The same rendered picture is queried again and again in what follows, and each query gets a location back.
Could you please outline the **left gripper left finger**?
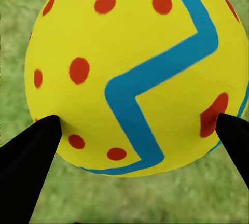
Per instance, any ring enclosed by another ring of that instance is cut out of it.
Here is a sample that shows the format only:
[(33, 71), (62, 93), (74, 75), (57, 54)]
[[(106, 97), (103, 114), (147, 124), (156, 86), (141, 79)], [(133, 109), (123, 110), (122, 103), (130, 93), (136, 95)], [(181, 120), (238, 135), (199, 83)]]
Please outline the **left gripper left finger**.
[(29, 224), (61, 137), (51, 115), (0, 148), (0, 224)]

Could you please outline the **easter egg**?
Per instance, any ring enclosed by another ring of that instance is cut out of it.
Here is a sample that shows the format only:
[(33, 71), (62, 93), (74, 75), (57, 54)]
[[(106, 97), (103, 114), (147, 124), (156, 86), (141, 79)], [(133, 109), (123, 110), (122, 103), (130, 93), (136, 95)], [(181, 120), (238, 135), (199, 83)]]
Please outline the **easter egg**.
[(59, 116), (56, 153), (112, 177), (161, 174), (222, 142), (249, 106), (249, 41), (228, 0), (47, 0), (24, 69), (34, 122)]

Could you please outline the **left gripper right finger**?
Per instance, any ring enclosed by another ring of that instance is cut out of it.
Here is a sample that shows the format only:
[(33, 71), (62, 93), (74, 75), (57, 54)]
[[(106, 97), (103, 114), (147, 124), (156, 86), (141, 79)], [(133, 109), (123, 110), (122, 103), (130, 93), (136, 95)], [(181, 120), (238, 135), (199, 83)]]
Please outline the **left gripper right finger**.
[(220, 113), (215, 131), (249, 188), (249, 122)]

